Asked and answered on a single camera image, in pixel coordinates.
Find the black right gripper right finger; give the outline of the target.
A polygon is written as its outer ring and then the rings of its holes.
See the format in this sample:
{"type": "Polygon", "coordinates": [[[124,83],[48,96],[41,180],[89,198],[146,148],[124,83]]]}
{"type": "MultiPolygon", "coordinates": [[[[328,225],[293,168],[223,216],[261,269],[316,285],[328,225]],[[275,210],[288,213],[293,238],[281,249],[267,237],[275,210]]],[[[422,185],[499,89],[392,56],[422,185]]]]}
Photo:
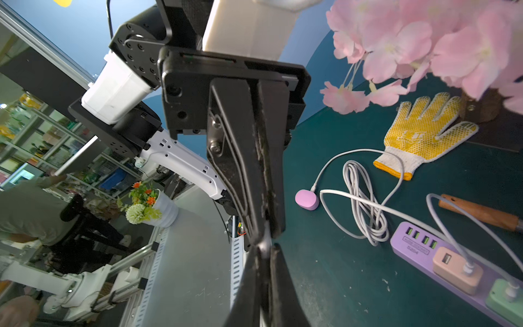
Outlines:
{"type": "Polygon", "coordinates": [[[279,244],[270,249],[271,326],[310,326],[294,287],[283,250],[279,244]]]}

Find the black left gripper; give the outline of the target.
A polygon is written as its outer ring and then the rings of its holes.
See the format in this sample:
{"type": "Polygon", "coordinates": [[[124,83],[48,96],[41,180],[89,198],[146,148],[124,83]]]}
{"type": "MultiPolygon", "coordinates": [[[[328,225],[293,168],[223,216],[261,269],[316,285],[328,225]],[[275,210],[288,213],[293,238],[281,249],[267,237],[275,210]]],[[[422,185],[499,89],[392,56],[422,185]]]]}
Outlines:
{"type": "Polygon", "coordinates": [[[208,160],[227,191],[252,245],[265,233],[261,145],[273,238],[285,231],[283,151],[285,135],[305,109],[311,75],[302,65],[209,53],[174,46],[159,52],[166,128],[173,139],[207,130],[208,160]]]}

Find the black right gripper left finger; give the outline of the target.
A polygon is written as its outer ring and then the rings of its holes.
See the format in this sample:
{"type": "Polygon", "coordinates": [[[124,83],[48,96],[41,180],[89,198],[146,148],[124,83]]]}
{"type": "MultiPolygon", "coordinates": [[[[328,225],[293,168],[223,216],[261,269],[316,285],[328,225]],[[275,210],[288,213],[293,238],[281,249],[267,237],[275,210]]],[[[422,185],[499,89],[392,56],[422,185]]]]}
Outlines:
{"type": "Polygon", "coordinates": [[[260,250],[252,248],[247,256],[241,282],[233,307],[223,326],[259,326],[261,284],[259,274],[260,250]]]}

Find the purple earbud case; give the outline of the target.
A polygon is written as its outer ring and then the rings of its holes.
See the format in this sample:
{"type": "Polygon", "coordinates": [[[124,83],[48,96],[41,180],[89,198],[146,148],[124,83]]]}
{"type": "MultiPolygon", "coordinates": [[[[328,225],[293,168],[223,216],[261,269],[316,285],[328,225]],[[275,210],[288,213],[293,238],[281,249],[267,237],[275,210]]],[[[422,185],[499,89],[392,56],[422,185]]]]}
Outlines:
{"type": "Polygon", "coordinates": [[[315,192],[307,189],[301,189],[295,194],[296,204],[308,211],[314,211],[320,204],[318,196],[315,192]]]}

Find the pink charger with white cable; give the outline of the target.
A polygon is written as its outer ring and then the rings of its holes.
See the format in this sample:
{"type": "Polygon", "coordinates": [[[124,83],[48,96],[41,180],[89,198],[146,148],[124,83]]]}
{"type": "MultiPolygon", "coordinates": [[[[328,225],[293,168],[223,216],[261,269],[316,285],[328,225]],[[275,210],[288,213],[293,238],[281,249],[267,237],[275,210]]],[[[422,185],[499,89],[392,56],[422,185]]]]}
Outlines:
{"type": "MultiPolygon", "coordinates": [[[[426,202],[430,214],[433,216],[434,221],[437,223],[438,227],[444,233],[448,241],[450,241],[457,250],[457,252],[453,252],[445,247],[438,250],[433,260],[434,273],[450,282],[453,286],[456,286],[464,293],[468,295],[474,295],[477,293],[479,282],[481,282],[484,275],[484,270],[475,263],[471,254],[457,243],[457,241],[442,223],[434,210],[434,199],[442,200],[443,198],[433,193],[430,193],[426,196],[426,202]]],[[[517,257],[517,255],[507,246],[504,241],[502,241],[495,233],[492,232],[490,228],[487,227],[487,223],[483,223],[477,220],[474,218],[474,216],[466,212],[463,213],[465,217],[468,217],[472,222],[476,223],[480,228],[487,232],[487,234],[491,236],[509,254],[518,267],[522,268],[522,261],[519,259],[519,257],[517,257]]]]}

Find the green usb charger plug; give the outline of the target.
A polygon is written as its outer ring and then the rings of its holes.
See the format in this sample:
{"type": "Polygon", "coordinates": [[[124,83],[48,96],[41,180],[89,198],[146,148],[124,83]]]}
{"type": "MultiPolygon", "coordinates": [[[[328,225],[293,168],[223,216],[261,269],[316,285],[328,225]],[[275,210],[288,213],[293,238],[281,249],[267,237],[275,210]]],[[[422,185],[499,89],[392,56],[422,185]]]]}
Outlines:
{"type": "Polygon", "coordinates": [[[515,326],[522,327],[522,289],[505,279],[497,279],[486,298],[486,306],[515,326]]]}

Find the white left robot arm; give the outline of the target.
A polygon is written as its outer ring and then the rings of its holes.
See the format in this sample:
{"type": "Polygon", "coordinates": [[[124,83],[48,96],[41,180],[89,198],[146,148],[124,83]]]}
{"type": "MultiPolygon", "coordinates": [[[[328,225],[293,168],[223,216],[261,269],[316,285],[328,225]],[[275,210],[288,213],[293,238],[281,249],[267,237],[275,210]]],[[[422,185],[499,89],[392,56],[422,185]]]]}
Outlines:
{"type": "Polygon", "coordinates": [[[117,153],[197,185],[261,247],[286,227],[283,151],[311,78],[279,57],[303,8],[158,1],[118,28],[69,111],[117,153]]]}

